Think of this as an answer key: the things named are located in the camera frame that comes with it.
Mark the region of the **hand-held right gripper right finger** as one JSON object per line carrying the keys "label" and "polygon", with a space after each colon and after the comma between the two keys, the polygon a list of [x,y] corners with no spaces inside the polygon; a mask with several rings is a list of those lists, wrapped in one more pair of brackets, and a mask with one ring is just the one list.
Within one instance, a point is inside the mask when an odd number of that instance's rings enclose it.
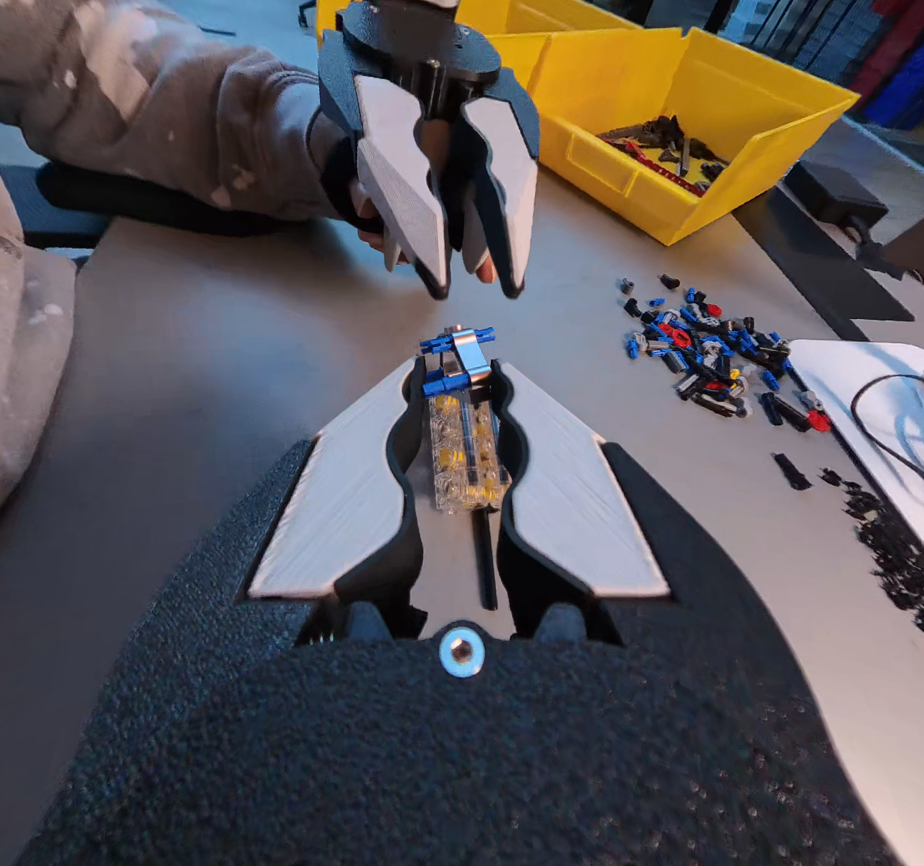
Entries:
{"label": "hand-held right gripper right finger", "polygon": [[514,548],[592,598],[671,593],[603,437],[509,362],[492,364]]}

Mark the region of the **yellow plastic bin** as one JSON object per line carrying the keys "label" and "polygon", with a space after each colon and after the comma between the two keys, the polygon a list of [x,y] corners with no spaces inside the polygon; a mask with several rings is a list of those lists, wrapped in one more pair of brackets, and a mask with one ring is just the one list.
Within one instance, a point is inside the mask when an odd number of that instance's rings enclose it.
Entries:
{"label": "yellow plastic bin", "polygon": [[[354,0],[317,0],[314,29],[317,44],[335,26],[336,13]],[[528,87],[546,39],[569,31],[641,29],[641,26],[582,0],[461,0],[456,21],[493,44],[503,65]]]}

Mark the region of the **pile of small black pins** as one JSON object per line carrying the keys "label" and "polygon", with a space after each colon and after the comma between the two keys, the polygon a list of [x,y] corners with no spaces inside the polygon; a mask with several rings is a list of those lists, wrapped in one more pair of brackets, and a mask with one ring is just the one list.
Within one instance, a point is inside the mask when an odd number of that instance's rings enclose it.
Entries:
{"label": "pile of small black pins", "polygon": [[923,549],[897,513],[877,494],[823,468],[820,479],[846,496],[845,513],[854,521],[858,541],[870,550],[872,574],[884,594],[923,630]]}

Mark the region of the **yellow bin with black parts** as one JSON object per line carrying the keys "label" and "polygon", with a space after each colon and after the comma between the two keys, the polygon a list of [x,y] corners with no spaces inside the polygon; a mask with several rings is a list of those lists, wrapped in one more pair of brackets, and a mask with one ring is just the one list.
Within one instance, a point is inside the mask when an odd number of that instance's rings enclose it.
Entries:
{"label": "yellow bin with black parts", "polygon": [[[540,161],[664,246],[774,187],[860,99],[698,28],[552,33],[528,89]],[[704,196],[599,137],[659,116],[729,162]]]}

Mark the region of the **pile of mixed toy parts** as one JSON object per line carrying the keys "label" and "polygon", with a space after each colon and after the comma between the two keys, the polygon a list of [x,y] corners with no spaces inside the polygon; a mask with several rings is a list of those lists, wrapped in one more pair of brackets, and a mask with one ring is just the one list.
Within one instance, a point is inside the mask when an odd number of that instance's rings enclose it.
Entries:
{"label": "pile of mixed toy parts", "polygon": [[727,316],[692,285],[666,290],[650,299],[625,296],[634,325],[624,342],[631,361],[661,362],[674,376],[676,398],[724,419],[744,420],[759,409],[772,426],[832,431],[819,398],[798,382],[788,339],[758,329],[751,316]]}

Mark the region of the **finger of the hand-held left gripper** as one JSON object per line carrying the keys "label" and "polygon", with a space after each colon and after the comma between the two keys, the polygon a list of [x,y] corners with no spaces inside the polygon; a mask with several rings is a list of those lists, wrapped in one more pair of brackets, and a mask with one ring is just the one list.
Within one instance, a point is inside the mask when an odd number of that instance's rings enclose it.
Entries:
{"label": "finger of the hand-held left gripper", "polygon": [[466,163],[463,260],[475,272],[490,259],[502,293],[521,295],[526,280],[538,161],[514,106],[480,97],[464,105],[460,149]]}
{"label": "finger of the hand-held left gripper", "polygon": [[386,268],[405,258],[430,295],[443,300],[451,248],[432,166],[416,139],[421,102],[383,78],[357,75],[354,86],[362,124],[358,178],[384,222]]}

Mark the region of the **clear toy brick engine model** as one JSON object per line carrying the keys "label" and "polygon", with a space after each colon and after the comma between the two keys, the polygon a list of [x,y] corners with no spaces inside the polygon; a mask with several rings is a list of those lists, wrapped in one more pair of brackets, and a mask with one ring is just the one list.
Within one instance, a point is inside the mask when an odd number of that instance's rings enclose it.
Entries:
{"label": "clear toy brick engine model", "polygon": [[[481,346],[483,353],[489,343]],[[427,373],[439,369],[440,358],[420,354],[420,359],[436,361],[434,369],[425,371],[424,382]],[[491,517],[500,513],[511,477],[499,454],[500,421],[492,404],[491,366],[485,381],[450,395],[425,399],[435,505],[447,514],[468,515],[481,604],[485,610],[495,611],[499,597]]]}

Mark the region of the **red toy part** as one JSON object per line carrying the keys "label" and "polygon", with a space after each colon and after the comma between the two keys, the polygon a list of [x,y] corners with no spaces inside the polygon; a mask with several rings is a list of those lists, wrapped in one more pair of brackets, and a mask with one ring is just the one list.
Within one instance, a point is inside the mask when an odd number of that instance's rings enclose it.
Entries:
{"label": "red toy part", "polygon": [[641,166],[653,171],[662,179],[671,182],[677,187],[686,190],[688,193],[691,193],[698,198],[704,196],[711,188],[711,184],[708,181],[702,180],[697,182],[690,182],[686,179],[686,177],[682,177],[667,167],[663,166],[662,164],[654,161],[652,157],[649,156],[645,150],[643,150],[641,145],[636,142],[622,140],[612,143],[611,146],[618,152],[630,156],[637,163],[641,164]]}

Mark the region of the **coloured storage racks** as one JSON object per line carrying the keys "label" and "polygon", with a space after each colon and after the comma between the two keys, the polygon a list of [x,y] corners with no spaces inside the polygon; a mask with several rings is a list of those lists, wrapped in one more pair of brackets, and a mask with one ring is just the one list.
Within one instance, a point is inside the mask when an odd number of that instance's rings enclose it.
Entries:
{"label": "coloured storage racks", "polygon": [[733,0],[721,35],[851,90],[864,124],[922,128],[923,0]]}

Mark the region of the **grey perforated toy plate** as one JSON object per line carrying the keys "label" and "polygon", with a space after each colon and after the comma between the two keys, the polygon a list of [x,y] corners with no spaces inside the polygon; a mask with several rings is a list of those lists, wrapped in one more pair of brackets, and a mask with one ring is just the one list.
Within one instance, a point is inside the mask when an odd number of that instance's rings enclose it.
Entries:
{"label": "grey perforated toy plate", "polygon": [[458,336],[458,332],[468,327],[454,325],[446,327],[441,334],[452,333],[454,335],[454,348],[445,354],[437,355],[440,358],[440,366],[437,371],[444,371],[448,375],[465,372],[470,378],[470,386],[477,385],[485,381],[490,372],[490,364],[486,360],[481,346],[485,343],[466,342]]}

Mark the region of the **heap of black toy parts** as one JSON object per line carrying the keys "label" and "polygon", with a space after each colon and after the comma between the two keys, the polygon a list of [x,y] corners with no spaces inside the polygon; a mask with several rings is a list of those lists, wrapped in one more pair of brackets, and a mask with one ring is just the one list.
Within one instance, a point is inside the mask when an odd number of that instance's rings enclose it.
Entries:
{"label": "heap of black toy parts", "polygon": [[660,115],[642,123],[610,129],[598,134],[597,138],[610,147],[616,141],[636,142],[654,161],[690,182],[705,180],[712,185],[731,165],[706,142],[687,135],[675,115]]}

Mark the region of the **person's left forearm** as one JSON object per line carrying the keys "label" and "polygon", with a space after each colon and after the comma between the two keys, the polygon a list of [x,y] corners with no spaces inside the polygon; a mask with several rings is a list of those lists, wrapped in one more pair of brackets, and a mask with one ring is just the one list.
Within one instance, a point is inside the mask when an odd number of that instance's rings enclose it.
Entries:
{"label": "person's left forearm", "polygon": [[336,217],[317,77],[155,0],[1,0],[1,120],[38,155],[221,211]]}

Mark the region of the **grey desk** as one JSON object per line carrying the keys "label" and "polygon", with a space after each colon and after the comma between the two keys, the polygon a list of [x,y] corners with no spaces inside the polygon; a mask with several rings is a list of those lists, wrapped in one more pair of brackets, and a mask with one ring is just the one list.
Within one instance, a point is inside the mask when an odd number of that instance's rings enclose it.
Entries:
{"label": "grey desk", "polygon": [[[539,174],[524,293],[386,274],[347,223],[116,218],[2,519],[2,823],[20,864],[922,864],[922,631],[834,432],[711,416],[621,350],[619,274],[840,340],[733,219],[680,259]],[[253,599],[320,429],[445,327],[605,440],[671,593],[592,598],[435,505],[408,596]]]}

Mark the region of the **white tray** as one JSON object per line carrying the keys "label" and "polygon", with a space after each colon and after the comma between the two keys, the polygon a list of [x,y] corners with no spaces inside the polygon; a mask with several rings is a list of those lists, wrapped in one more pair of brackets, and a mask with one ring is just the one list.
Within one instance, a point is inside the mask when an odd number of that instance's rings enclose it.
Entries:
{"label": "white tray", "polygon": [[922,540],[922,347],[802,339],[790,361],[864,474]]}

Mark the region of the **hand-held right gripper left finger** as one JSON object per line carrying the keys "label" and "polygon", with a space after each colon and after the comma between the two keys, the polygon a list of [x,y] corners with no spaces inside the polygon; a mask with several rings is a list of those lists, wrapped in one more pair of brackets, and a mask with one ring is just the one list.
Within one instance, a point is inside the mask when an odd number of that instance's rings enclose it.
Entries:
{"label": "hand-held right gripper left finger", "polygon": [[392,601],[422,539],[408,471],[422,445],[424,360],[407,360],[324,425],[248,587],[253,599]]}

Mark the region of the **person's left hand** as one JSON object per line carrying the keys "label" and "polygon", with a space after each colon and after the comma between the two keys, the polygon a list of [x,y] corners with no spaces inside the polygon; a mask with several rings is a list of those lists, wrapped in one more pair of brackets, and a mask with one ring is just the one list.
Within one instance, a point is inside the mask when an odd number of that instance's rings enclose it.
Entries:
{"label": "person's left hand", "polygon": [[[370,194],[356,176],[347,179],[352,167],[337,167],[336,157],[350,146],[346,133],[319,115],[307,134],[308,155],[320,174],[321,189],[337,214],[351,223],[360,238],[374,249],[385,252],[385,233],[381,215]],[[442,172],[449,156],[449,127],[444,121],[424,124],[421,147],[433,169]]]}

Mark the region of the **black power adapter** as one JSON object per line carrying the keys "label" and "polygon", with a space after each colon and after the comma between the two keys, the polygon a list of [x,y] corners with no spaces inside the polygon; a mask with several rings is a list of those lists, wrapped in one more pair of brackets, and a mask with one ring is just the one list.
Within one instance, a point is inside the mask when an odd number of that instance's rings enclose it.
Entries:
{"label": "black power adapter", "polygon": [[818,221],[853,228],[861,235],[889,212],[888,206],[848,172],[813,161],[797,162],[784,186]]}

